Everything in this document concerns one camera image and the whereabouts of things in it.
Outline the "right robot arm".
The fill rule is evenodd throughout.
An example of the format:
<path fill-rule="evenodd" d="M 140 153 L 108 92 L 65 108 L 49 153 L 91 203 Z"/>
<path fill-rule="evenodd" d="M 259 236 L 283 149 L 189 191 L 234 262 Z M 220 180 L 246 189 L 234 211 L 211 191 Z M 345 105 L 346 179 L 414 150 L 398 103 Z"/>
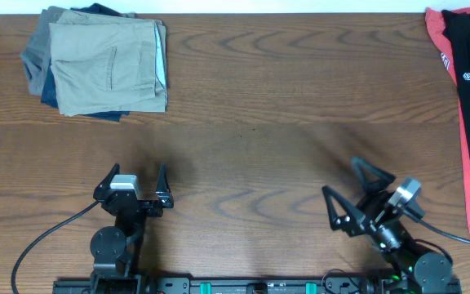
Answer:
<path fill-rule="evenodd" d="M 366 236 L 383 259 L 393 267 L 391 274 L 378 274 L 360 282 L 361 293 L 446 293 L 453 279 L 449 253 L 413 238 L 401 223 L 402 216 L 419 221 L 424 211 L 416 199 L 421 183 L 407 178 L 399 187 L 388 187 L 396 177 L 365 159 L 352 158 L 352 168 L 364 196 L 350 203 L 330 186 L 321 188 L 330 227 L 349 237 Z"/>

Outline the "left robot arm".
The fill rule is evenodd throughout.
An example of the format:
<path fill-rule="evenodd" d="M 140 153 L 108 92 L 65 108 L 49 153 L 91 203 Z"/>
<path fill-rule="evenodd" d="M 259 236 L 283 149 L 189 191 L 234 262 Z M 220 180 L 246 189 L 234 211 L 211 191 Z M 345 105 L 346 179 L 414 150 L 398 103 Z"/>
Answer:
<path fill-rule="evenodd" d="M 139 270 L 146 220 L 161 217 L 174 207 L 166 178 L 166 166 L 158 172 L 154 200 L 142 200 L 138 177 L 120 173 L 116 163 L 95 187 L 93 198 L 110 215 L 113 226 L 99 229 L 91 239 L 94 257 L 91 293 L 155 293 L 157 287 L 148 274 Z"/>

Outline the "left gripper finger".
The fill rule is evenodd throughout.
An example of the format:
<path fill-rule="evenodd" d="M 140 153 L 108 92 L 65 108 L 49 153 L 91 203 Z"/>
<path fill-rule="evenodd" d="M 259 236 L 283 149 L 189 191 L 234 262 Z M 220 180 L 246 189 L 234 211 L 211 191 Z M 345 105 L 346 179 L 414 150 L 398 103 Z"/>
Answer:
<path fill-rule="evenodd" d="M 107 176 L 95 187 L 95 192 L 102 192 L 110 189 L 113 178 L 120 172 L 120 165 L 115 163 Z"/>
<path fill-rule="evenodd" d="M 174 198 L 166 178 L 165 164 L 162 164 L 159 168 L 156 184 L 156 195 L 162 208 L 172 209 L 174 207 Z"/>

